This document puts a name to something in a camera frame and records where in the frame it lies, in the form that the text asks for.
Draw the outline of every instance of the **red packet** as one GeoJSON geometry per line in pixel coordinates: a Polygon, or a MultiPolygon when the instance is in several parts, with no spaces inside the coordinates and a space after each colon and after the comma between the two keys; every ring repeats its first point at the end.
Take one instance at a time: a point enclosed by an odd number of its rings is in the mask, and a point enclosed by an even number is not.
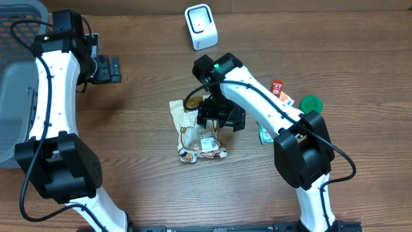
{"type": "Polygon", "coordinates": [[[281,95],[281,91],[283,88],[283,81],[278,81],[278,80],[274,80],[273,81],[273,85],[272,85],[272,93],[279,98],[279,96],[281,95]]]}

